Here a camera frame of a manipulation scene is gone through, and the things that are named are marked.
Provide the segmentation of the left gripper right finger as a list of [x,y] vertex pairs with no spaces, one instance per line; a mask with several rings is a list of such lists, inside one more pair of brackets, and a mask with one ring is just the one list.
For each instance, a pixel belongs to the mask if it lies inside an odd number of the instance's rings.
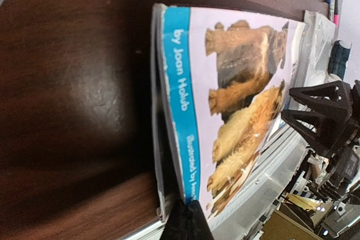
[[281,118],[317,153],[337,153],[353,139],[353,88],[344,81],[291,88],[306,111],[283,110]]

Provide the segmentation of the grey notebook with barcode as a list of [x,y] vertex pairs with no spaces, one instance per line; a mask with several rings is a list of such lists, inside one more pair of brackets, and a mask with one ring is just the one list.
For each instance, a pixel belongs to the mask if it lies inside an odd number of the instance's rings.
[[290,87],[314,86],[326,81],[335,24],[323,14],[306,10],[292,42]]

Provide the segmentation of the dog picture book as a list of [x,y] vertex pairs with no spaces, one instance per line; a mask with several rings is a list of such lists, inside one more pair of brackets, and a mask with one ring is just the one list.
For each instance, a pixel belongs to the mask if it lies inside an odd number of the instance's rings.
[[160,215],[197,200],[211,229],[239,206],[282,129],[307,25],[261,13],[157,3],[152,140]]

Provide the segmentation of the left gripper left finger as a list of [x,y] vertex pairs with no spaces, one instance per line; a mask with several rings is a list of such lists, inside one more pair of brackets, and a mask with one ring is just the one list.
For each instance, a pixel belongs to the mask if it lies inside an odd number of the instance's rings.
[[214,240],[199,201],[174,203],[162,240]]

